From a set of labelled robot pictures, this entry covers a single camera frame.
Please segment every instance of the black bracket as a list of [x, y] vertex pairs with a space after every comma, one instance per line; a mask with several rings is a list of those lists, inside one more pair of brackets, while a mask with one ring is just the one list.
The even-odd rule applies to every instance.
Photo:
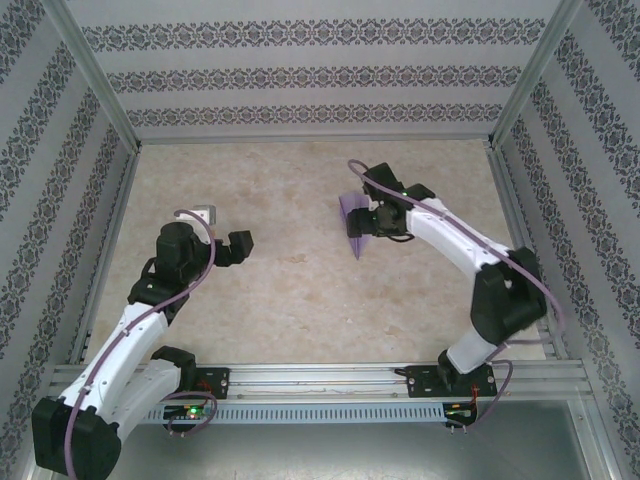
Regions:
[[[198, 367], [196, 369], [196, 377], [198, 380], [205, 381], [211, 387], [211, 393], [216, 400], [226, 400], [229, 392], [229, 377], [231, 370], [228, 368], [216, 367]], [[196, 384], [195, 391], [204, 391], [205, 389]]]
[[[369, 168], [364, 176], [407, 198], [419, 201], [436, 198], [435, 193], [419, 183], [405, 188], [393, 174], [388, 163], [381, 163]], [[368, 208], [356, 208], [349, 212], [347, 215], [347, 235], [349, 238], [370, 234], [394, 239], [408, 235], [407, 211], [413, 208], [413, 204], [389, 195], [368, 183], [365, 183], [362, 188], [365, 195], [378, 202], [379, 206], [374, 211], [370, 211]]]
[[476, 402], [443, 403], [444, 416], [447, 420], [445, 427], [468, 427], [478, 419]]
[[409, 398], [471, 397], [474, 386], [479, 397], [494, 397], [498, 393], [493, 368], [487, 364], [459, 376], [451, 389], [440, 378], [437, 365], [409, 365], [394, 372], [406, 378]]
[[[64, 438], [72, 408], [63, 399], [42, 398], [31, 413], [36, 464], [67, 475]], [[105, 480], [118, 462], [118, 424], [107, 425], [96, 409], [80, 411], [73, 426], [73, 467], [79, 480]]]
[[230, 267], [238, 265], [251, 254], [253, 250], [253, 238], [249, 230], [231, 232], [229, 245], [223, 245], [222, 240], [216, 240], [216, 267]]
[[[509, 252], [509, 258], [540, 280], [536, 256], [527, 247]], [[484, 264], [476, 273], [471, 323], [492, 345], [500, 345], [546, 313], [544, 294], [504, 261]]]

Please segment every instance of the purple object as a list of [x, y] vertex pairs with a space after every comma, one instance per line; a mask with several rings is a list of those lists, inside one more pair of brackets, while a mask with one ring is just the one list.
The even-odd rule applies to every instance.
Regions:
[[[344, 222], [345, 230], [347, 227], [347, 215], [352, 210], [356, 208], [368, 208], [369, 207], [369, 197], [363, 195], [359, 192], [349, 192], [340, 195], [340, 215], [342, 216], [342, 221]], [[351, 250], [353, 250], [353, 254], [356, 256], [356, 260], [360, 259], [360, 254], [364, 249], [365, 245], [371, 238], [371, 235], [362, 235], [359, 238], [349, 238], [349, 243], [351, 244]]]

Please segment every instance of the black mounting plate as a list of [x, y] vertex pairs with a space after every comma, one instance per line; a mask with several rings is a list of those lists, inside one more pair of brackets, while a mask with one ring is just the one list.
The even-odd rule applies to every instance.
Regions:
[[494, 397], [498, 393], [493, 368], [487, 364], [460, 376], [451, 391], [440, 380], [437, 365], [409, 365], [396, 373], [406, 377], [409, 398], [471, 397], [473, 385], [478, 387], [479, 397]]
[[[226, 400], [229, 392], [229, 376], [231, 370], [228, 368], [208, 368], [196, 367], [196, 384], [202, 380], [211, 387], [211, 393], [216, 400]], [[206, 389], [201, 385], [194, 385], [191, 389], [195, 392], [204, 392]], [[202, 397], [182, 397], [182, 399], [202, 399]]]

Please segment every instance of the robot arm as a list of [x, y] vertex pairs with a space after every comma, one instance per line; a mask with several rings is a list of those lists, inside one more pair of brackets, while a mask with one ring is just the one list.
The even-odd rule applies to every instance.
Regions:
[[[495, 251], [508, 257], [539, 279], [538, 265], [529, 249], [512, 251], [483, 236], [453, 215], [428, 188], [420, 184], [405, 188], [386, 163], [368, 169], [364, 176], [401, 196], [422, 202], [428, 210], [365, 183], [365, 194], [378, 202], [378, 206], [374, 210], [360, 208], [348, 213], [346, 223], [350, 238], [365, 234], [421, 238], [474, 282], [472, 326], [438, 358], [440, 377], [448, 387], [460, 376], [471, 374], [501, 344], [546, 314], [542, 292], [491, 253]], [[478, 245], [473, 238], [480, 239], [484, 245]]]
[[[213, 223], [212, 209], [195, 208], [193, 213]], [[32, 428], [39, 466], [68, 474], [65, 432], [78, 401], [81, 403], [71, 437], [73, 466], [80, 479], [104, 479], [115, 466], [122, 443], [154, 405], [173, 392], [194, 390], [195, 356], [176, 348], [162, 347], [141, 373], [134, 374], [189, 295], [138, 319], [189, 289], [210, 262], [208, 232], [200, 222], [184, 217], [162, 227], [156, 241], [156, 257], [143, 268], [141, 278], [131, 289], [129, 305], [95, 359], [57, 400], [43, 398], [36, 405]], [[229, 246], [215, 241], [215, 265], [241, 263], [253, 248], [248, 231], [233, 232], [229, 240]], [[95, 376], [87, 385], [92, 372]]]

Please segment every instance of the marble floor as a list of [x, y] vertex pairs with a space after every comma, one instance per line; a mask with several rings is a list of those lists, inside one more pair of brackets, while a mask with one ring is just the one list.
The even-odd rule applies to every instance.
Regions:
[[[436, 360], [470, 325], [472, 285], [420, 240], [374, 239], [356, 261], [338, 204], [360, 188], [350, 158], [388, 162], [405, 185], [425, 184], [510, 244], [480, 140], [145, 146], [87, 360], [118, 322], [162, 225], [198, 204], [217, 207], [217, 236], [248, 229], [255, 247], [242, 265], [212, 271], [158, 345], [202, 363]], [[544, 358], [539, 346], [504, 355]]]

